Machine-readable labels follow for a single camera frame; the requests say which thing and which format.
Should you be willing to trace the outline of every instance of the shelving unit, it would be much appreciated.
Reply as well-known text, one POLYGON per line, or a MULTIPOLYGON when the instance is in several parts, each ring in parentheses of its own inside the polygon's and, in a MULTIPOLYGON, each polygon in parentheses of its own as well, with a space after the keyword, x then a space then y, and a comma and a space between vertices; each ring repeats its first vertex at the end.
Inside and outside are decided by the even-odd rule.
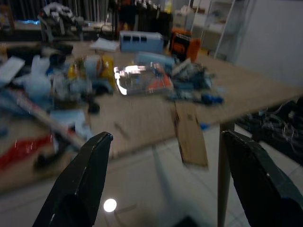
MULTIPOLYGON (((196 38, 201 38, 202 47, 205 44, 205 40, 214 42, 214 38, 206 37, 208 34, 211 34, 209 36, 213 37, 214 35, 217 36, 216 40, 218 41, 212 44, 212 47, 209 47, 209 50, 214 52, 214 58, 217 58, 218 54, 220 54, 219 50, 224 37, 230 36, 229 40, 231 40, 233 39, 232 36, 237 34, 239 18, 234 15, 234 9, 236 5, 243 2, 245 0, 191 0, 189 2, 189 6, 195 10, 191 31, 195 34, 196 38)), ((236 14, 241 14, 243 7, 237 7, 237 9, 236 14)))

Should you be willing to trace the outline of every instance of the wooden table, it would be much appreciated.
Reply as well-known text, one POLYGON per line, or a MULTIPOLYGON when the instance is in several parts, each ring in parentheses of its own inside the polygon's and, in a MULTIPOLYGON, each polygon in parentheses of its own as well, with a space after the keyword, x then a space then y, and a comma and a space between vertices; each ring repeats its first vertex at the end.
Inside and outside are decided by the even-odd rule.
MULTIPOLYGON (((73 57, 94 54, 89 43, 72 43, 73 57)), ((132 53, 109 53, 116 66, 129 64, 134 59, 132 53)), ((224 104, 215 107, 197 105, 198 120, 207 124, 220 124, 220 132, 234 128, 234 120, 244 114, 274 106, 303 95, 298 88, 289 87, 256 73, 235 67, 230 63, 199 55, 197 62, 216 74, 213 90, 220 90, 224 104)), ((118 158, 144 146, 175 137, 171 118, 173 103, 160 95, 97 98, 101 109, 99 115, 92 115, 91 128, 94 133, 108 131, 114 136, 110 158, 118 158), (118 124, 128 136, 121 133, 118 124)), ((230 181, 227 156, 220 137, 218 171, 218 226, 224 226, 230 181)))

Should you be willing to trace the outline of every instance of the curtain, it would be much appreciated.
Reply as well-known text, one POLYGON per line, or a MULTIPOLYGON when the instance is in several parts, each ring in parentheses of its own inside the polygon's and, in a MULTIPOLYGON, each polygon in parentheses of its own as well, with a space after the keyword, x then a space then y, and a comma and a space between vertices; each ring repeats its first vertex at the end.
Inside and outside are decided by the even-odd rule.
POLYGON ((9 5, 15 20, 37 20, 40 9, 51 2, 69 7, 87 21, 104 21, 107 14, 108 0, 0 0, 0 5, 9 5))

